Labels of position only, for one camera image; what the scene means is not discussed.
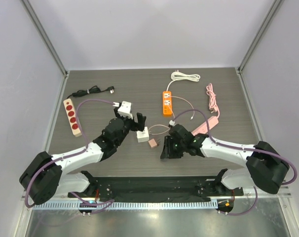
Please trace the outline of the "beige red power strip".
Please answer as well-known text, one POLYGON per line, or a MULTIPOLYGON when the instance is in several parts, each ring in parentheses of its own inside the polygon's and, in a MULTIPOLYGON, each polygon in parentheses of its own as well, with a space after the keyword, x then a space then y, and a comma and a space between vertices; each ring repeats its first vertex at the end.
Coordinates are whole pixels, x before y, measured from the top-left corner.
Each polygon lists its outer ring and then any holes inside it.
POLYGON ((64 105, 64 108, 66 111, 67 119, 70 124, 70 128, 71 128, 73 136, 75 136, 75 137, 81 136, 82 133, 81 133, 79 126, 77 124, 77 121, 76 121, 76 117, 75 117, 76 111, 75 111, 75 107, 74 107, 74 104, 73 104, 71 98, 65 99, 63 101, 63 105, 64 105))

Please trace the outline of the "white cube socket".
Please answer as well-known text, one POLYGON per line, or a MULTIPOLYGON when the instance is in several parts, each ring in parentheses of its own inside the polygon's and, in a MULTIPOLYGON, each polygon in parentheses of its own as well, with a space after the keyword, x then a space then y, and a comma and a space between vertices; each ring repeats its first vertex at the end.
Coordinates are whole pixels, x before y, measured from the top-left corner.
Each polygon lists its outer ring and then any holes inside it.
POLYGON ((143 131, 137 131, 136 136, 137 136, 138 143, 148 142, 150 139, 148 127, 145 126, 143 131))

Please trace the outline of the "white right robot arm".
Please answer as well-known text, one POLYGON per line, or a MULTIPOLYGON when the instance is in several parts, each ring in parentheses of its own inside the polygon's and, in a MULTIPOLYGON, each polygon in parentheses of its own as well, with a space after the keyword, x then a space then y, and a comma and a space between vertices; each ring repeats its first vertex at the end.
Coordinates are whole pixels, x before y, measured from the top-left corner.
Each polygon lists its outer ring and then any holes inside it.
POLYGON ((233 189, 252 186, 269 194, 277 194, 290 168, 267 142, 259 141, 256 145, 226 142, 208 134, 193 135, 182 125, 176 124, 164 138, 160 158, 181 158, 184 153, 218 158, 241 166, 239 170, 223 170, 214 183, 215 192, 222 196, 233 189))

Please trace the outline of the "pink plug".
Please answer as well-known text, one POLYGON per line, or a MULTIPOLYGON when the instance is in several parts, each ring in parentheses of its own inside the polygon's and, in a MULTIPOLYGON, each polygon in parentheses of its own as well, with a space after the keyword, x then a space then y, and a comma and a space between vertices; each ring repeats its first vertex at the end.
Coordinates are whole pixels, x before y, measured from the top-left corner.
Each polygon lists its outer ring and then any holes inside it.
POLYGON ((153 149, 160 145, 160 139, 152 138, 148 141, 149 146, 153 149))

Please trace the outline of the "pink power strip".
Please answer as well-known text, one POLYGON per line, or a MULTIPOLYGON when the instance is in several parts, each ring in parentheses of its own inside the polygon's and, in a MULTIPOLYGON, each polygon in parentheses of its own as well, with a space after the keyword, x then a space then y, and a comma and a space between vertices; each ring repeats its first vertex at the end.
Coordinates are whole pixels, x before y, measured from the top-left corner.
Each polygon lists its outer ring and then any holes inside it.
POLYGON ((217 116, 212 116, 208 119, 209 127, 207 127, 207 122, 203 122, 199 127, 197 127, 194 131, 192 131, 192 134, 195 136, 199 133, 201 134, 207 134, 208 128, 211 130, 213 127, 215 127, 219 123, 217 116))

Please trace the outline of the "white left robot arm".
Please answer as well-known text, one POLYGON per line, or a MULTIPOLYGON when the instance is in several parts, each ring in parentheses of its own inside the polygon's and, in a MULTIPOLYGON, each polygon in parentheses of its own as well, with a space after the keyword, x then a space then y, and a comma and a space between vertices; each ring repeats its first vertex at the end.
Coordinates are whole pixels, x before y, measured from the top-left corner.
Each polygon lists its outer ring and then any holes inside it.
POLYGON ((141 113, 133 116, 130 102, 112 102, 111 105, 115 118, 92 142, 87 141, 84 147, 62 154, 50 155, 43 151, 36 155, 19 178, 26 190, 26 207, 43 204, 57 194, 81 193, 89 198, 96 193, 97 183, 88 172, 72 174, 72 171, 110 158, 129 132, 144 131, 147 119, 141 113))

